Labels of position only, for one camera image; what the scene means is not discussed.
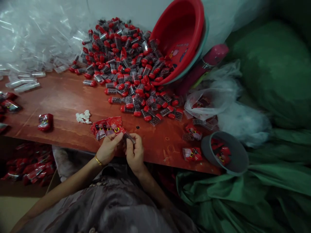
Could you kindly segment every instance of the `gray plastic bowl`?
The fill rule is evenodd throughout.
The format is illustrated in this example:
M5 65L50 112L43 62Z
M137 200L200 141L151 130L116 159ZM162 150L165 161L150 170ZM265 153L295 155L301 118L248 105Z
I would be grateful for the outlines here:
M217 157L214 155L211 145L211 139L215 138L224 142L231 151L231 161L228 165L223 166ZM202 139L201 142L202 153L213 165L226 169L228 174L234 176L241 176L247 171L249 160L248 154L243 145L231 134L218 131Z

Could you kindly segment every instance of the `wooden table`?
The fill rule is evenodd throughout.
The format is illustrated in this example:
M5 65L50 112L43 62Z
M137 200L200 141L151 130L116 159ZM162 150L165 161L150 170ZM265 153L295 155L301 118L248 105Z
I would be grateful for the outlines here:
M220 168L206 159L201 162L187 162L183 159L183 147L200 146L200 142L189 144L182 140L184 127L190 120L183 117L183 121L179 122L165 117L160 124L153 127L141 117L122 113L120 105L109 104L104 87L85 86L83 80L83 76L70 72L52 72L40 78L40 88L22 93L15 100L24 109L16 114L6 114L3 123L12 128L5 136L96 152L102 140L97 141L90 132L90 125L78 123L75 116L76 113L83 113L88 109L92 122L122 116L125 129L142 137L146 162L217 175L222 173ZM7 82L7 77L0 81L0 91L12 92L5 87ZM38 116L46 113L54 116L54 130L49 133L37 130Z

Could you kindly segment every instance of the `red plastic basin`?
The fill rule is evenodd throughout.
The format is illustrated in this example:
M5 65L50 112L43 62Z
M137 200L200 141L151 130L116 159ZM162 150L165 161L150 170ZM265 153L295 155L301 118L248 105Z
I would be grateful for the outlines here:
M161 82L173 80L191 62L199 46L204 24L204 8L201 0L175 0L163 12L150 39L159 39L159 49L169 56L175 70Z

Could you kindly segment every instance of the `pink thermos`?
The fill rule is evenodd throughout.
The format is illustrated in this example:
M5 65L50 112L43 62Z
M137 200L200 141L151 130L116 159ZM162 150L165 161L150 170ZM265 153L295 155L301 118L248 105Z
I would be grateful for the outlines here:
M192 87L192 85L206 72L209 72L214 68L222 59L225 58L229 48L225 44L218 44L212 47L199 63L194 66L183 81L176 88L175 93L177 95L184 95Z

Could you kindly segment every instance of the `gold bracelet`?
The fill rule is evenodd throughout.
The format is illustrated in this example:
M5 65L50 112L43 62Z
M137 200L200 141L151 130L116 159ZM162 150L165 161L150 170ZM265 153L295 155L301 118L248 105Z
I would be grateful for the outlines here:
M95 159L96 159L96 161L98 162L98 164L99 164L101 167L103 167L103 164L98 160L98 158L96 157L96 154L95 154Z

